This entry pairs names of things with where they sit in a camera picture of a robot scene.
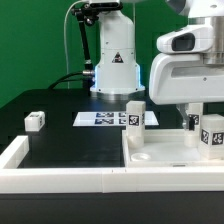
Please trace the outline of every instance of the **white robot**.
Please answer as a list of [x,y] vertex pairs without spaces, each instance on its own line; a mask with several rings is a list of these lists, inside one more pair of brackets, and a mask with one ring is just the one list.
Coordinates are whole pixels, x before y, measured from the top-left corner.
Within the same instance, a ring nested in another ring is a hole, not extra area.
[[127,100],[144,95],[135,60],[135,27],[121,9],[120,0],[89,0],[82,8],[87,25],[100,23],[101,59],[95,67],[95,85],[90,88],[93,97]]
[[224,101],[224,1],[166,3],[189,24],[158,39],[149,95],[156,104],[177,104],[188,129],[187,104]]

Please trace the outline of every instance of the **white border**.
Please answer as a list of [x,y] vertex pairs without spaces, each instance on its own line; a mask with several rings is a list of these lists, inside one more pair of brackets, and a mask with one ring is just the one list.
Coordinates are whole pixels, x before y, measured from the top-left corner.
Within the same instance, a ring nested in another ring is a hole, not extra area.
[[28,150],[28,137],[18,136],[0,156],[1,194],[224,190],[224,166],[16,169]]

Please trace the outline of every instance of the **white cube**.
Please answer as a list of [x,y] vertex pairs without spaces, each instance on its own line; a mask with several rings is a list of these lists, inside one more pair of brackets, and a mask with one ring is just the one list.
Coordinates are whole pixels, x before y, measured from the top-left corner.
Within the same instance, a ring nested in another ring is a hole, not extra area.
[[204,115],[201,119],[201,136],[198,150],[207,159],[224,158],[224,117]]
[[144,146],[145,109],[143,101],[130,101],[126,105],[126,133],[130,148]]
[[32,112],[25,118],[25,130],[27,132],[40,131],[45,124],[45,113],[42,111]]

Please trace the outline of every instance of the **black table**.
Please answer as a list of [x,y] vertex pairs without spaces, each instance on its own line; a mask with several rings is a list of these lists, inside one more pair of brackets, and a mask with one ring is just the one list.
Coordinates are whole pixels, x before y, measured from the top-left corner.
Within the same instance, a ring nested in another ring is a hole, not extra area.
[[[174,105],[153,110],[158,127],[181,128]],[[0,109],[1,152],[17,135],[29,135],[30,152],[19,168],[123,167],[123,127],[72,127],[79,111],[125,111],[127,102],[91,99],[85,90],[31,90]],[[44,111],[46,125],[26,133],[24,118]],[[223,112],[205,105],[205,113]],[[1,223],[223,223],[223,192],[111,194],[0,194]]]

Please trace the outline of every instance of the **black cable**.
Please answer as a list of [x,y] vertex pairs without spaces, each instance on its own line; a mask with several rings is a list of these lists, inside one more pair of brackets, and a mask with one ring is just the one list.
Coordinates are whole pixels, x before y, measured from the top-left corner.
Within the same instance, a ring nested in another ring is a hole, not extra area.
[[58,84],[60,84],[62,82],[75,82],[75,81],[86,81],[86,80],[85,79],[66,79],[66,80],[61,80],[61,81],[55,82],[54,84],[49,86],[48,89],[54,89],[55,86],[57,86]]
[[48,89],[54,89],[54,87],[55,87],[56,85],[58,85],[58,83],[62,82],[63,80],[65,80],[65,79],[67,79],[67,78],[70,78],[70,77],[72,77],[72,76],[82,75],[82,74],[83,74],[82,72],[75,72],[75,73],[70,73],[70,74],[68,74],[68,75],[65,75],[65,76],[61,77],[60,79],[58,79],[58,80],[57,80],[56,82],[54,82],[53,84],[51,84],[51,85],[48,87]]

